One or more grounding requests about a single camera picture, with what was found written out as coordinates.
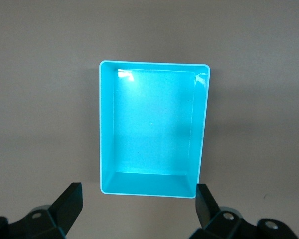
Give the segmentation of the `blue plastic box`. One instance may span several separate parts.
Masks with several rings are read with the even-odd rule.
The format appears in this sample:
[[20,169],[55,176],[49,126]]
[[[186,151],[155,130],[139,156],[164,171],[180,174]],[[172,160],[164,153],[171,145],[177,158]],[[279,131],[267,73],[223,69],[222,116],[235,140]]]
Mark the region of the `blue plastic box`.
[[206,64],[100,63],[102,193],[196,196],[210,73]]

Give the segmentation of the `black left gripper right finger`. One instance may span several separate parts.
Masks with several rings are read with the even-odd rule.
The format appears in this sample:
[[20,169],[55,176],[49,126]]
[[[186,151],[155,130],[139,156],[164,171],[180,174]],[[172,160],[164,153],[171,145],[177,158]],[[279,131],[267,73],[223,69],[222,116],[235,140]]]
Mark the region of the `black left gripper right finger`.
[[205,184],[196,185],[195,209],[201,224],[191,239],[258,239],[256,226],[221,208]]

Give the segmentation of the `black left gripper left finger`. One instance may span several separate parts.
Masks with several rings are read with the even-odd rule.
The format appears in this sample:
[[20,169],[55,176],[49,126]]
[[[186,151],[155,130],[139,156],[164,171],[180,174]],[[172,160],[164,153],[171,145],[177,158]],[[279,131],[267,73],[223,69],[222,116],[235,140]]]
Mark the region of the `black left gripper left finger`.
[[71,183],[52,205],[36,207],[12,223],[11,239],[66,239],[82,209],[82,184]]

